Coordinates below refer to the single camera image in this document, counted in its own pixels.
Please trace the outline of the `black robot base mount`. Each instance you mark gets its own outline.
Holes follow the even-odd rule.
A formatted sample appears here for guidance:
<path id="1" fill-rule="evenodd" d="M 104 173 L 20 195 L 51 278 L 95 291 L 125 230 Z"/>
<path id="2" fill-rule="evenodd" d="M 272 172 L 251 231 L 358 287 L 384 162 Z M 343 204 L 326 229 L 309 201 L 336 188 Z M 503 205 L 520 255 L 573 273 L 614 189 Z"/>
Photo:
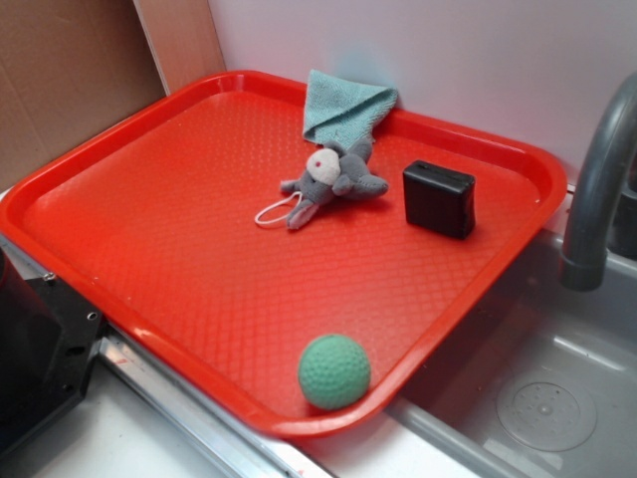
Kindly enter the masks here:
<path id="1" fill-rule="evenodd" d="M 25 279 L 1 255 L 1 456 L 86 396 L 103 313 L 61 279 Z"/>

